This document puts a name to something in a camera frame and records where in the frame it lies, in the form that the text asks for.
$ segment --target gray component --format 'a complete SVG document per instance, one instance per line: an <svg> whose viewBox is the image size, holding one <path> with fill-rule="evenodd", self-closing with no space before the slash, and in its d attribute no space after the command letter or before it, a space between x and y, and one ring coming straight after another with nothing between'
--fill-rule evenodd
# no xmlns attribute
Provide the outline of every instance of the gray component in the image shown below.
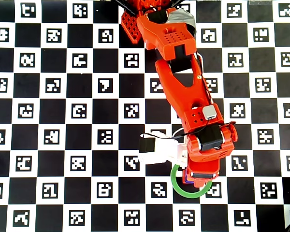
<svg viewBox="0 0 290 232"><path fill-rule="evenodd" d="M168 21L166 23L187 23L194 27L194 37L196 35L195 19L192 14L180 8L176 11L169 13Z"/></svg>
<svg viewBox="0 0 290 232"><path fill-rule="evenodd" d="M206 120L213 119L217 117L217 112L215 110L214 105L208 105L203 107L202 113Z"/></svg>

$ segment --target checkerboard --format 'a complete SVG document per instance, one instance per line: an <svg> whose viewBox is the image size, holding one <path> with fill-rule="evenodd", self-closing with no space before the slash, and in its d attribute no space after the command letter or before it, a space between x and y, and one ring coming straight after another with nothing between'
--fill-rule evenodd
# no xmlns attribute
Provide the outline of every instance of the checkerboard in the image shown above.
<svg viewBox="0 0 290 232"><path fill-rule="evenodd" d="M251 232L290 224L290 0L186 1L204 77L239 140L199 199L142 132L181 121L155 50L109 1L0 1L0 232ZM191 85L191 71L176 74ZM186 191L191 185L178 182Z"/></svg>

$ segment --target checkered surface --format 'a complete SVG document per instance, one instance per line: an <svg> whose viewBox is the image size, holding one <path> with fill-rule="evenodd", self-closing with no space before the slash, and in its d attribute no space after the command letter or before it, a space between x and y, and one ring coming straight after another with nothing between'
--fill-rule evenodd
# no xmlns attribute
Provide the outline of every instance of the checkered surface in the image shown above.
<svg viewBox="0 0 290 232"><path fill-rule="evenodd" d="M200 199L145 167L139 135L180 119L100 1L0 1L0 232L283 231L290 224L290 0L184 2L239 141ZM177 78L191 84L191 73ZM195 191L192 186L182 186Z"/></svg>

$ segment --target green ring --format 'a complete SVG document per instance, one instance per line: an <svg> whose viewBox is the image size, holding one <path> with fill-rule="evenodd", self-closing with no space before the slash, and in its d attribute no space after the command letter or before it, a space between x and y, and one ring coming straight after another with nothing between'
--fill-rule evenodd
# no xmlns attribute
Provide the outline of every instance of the green ring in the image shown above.
<svg viewBox="0 0 290 232"><path fill-rule="evenodd" d="M186 198L190 198L190 199L199 198L199 197L203 196L204 194L206 194L207 191L211 188L212 181L210 180L206 183L204 188L198 192L186 192L186 191L182 190L176 181L176 172L177 172L178 168L179 168L179 165L177 165L177 164L174 165L174 167L172 168L172 170L171 170L171 182L172 182L174 190L182 197L186 197Z"/></svg>

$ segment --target green plastic ring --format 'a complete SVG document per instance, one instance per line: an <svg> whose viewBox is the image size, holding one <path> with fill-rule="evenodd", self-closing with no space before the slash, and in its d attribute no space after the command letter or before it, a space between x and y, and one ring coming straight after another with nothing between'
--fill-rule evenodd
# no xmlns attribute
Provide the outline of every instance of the green plastic ring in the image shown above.
<svg viewBox="0 0 290 232"><path fill-rule="evenodd" d="M212 181L208 181L206 183L206 185L204 186L204 188L198 192L186 192L186 191L182 190L176 181L176 172L177 172L178 168L179 168L179 165L177 165L177 164L174 165L174 167L172 168L172 170L171 170L171 182L172 182L174 190L182 197L186 197L186 198L190 198L190 199L199 198L199 197L203 196L204 194L206 194L207 191L211 188Z"/></svg>

